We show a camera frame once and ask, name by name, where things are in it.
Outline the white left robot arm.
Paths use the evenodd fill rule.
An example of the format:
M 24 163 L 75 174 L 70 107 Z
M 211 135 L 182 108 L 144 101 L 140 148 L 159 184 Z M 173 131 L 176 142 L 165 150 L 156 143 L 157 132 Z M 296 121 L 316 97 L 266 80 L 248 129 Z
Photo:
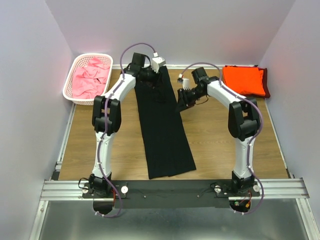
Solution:
M 131 63 L 123 69 L 116 83 L 107 93 L 96 96 L 93 101 L 92 126 L 96 136 L 95 162 L 88 179 L 89 190 L 99 197 L 107 197 L 115 189 L 111 183 L 111 155 L 114 138 L 122 123 L 121 103 L 135 88 L 137 82 L 148 82 L 152 86 L 160 77 L 160 65 L 165 63 L 158 54 L 153 58 L 134 53 Z

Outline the black t-shirt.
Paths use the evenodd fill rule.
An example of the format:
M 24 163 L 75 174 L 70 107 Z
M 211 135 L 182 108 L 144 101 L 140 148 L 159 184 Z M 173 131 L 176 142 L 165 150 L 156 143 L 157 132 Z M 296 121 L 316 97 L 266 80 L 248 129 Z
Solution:
M 160 69 L 158 86 L 137 82 L 134 90 L 149 179 L 196 170 L 168 69 Z

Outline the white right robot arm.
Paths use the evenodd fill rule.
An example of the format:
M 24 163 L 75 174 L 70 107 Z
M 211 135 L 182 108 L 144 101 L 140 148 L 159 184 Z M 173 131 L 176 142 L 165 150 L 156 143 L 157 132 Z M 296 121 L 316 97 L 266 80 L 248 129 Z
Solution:
M 228 131 L 235 139 L 235 165 L 231 173 L 230 191 L 241 196 L 255 184 L 253 170 L 253 150 L 257 135 L 262 130 L 263 117 L 254 98 L 236 93 L 223 83 L 221 77 L 208 76 L 203 67 L 191 72 L 196 84 L 190 88 L 190 80 L 183 73 L 177 81 L 182 83 L 178 89 L 177 112 L 190 109 L 200 98 L 212 97 L 228 109 Z

